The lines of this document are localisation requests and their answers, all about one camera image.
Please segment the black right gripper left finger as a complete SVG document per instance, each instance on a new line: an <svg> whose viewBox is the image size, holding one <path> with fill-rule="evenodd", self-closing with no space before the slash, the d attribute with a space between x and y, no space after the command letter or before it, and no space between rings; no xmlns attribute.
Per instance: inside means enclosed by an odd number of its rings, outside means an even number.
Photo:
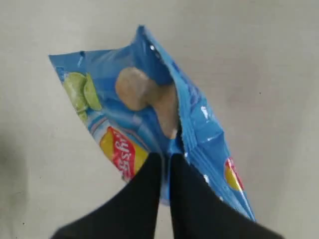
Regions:
<svg viewBox="0 0 319 239"><path fill-rule="evenodd" d="M161 158L148 155L137 175L112 199L58 229L54 239L152 239L161 183Z"/></svg>

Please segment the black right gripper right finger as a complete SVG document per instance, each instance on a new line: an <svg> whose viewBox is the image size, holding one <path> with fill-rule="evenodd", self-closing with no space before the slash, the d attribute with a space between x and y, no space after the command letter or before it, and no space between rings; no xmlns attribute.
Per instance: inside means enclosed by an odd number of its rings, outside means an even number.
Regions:
<svg viewBox="0 0 319 239"><path fill-rule="evenodd" d="M181 154L170 163L170 211L176 239L281 239L222 202Z"/></svg>

